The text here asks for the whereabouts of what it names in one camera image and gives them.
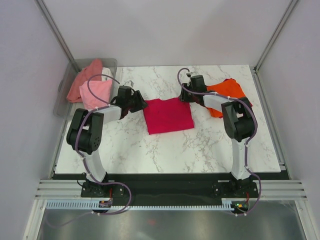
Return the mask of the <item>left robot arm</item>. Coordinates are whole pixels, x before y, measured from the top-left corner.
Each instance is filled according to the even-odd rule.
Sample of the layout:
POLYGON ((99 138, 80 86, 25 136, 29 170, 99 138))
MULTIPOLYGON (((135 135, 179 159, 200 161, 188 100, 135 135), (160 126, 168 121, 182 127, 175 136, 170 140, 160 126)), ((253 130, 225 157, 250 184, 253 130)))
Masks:
POLYGON ((73 114, 66 142, 81 157, 85 167, 85 182, 81 197, 105 198, 110 195, 108 174, 99 154, 104 124, 121 120, 129 112, 135 113, 148 106, 139 90, 120 86, 111 103, 92 110, 78 108, 73 114))

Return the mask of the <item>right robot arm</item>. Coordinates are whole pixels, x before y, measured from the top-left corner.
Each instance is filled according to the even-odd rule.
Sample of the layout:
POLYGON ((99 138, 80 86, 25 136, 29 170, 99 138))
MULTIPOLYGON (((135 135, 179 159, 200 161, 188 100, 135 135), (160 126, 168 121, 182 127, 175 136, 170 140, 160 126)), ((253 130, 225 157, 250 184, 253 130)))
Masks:
POLYGON ((249 169, 249 143, 257 133, 258 123, 250 101, 246 97, 236 98, 207 90, 202 75, 188 72, 186 76, 189 82, 182 83, 180 74, 177 74, 177 81, 181 86, 180 101, 197 103, 221 112, 224 130, 231 139, 230 180, 220 192, 240 197, 253 191, 256 184, 249 169))

